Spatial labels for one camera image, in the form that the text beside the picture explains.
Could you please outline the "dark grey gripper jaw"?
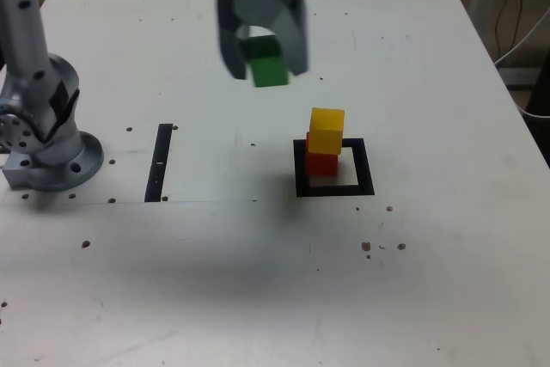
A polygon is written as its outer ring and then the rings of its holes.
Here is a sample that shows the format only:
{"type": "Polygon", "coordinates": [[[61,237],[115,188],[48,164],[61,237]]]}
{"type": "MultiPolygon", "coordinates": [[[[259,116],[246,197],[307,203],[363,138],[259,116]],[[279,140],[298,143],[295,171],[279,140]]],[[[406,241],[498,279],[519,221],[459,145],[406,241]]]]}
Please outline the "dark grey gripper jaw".
{"type": "Polygon", "coordinates": [[[247,69],[239,34],[248,35],[248,29],[241,31],[241,20],[235,15],[233,1],[217,0],[218,44],[230,75],[234,79],[244,80],[247,69]]]}

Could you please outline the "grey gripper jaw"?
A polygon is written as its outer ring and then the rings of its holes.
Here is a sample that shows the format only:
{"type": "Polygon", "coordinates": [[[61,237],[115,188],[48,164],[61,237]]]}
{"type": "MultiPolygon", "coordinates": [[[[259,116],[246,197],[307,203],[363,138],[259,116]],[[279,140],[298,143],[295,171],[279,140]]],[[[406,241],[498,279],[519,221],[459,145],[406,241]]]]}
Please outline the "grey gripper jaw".
{"type": "Polygon", "coordinates": [[[234,11],[247,26],[270,30],[276,37],[290,72],[309,69],[309,49],[304,0],[234,0],[234,11]]]}

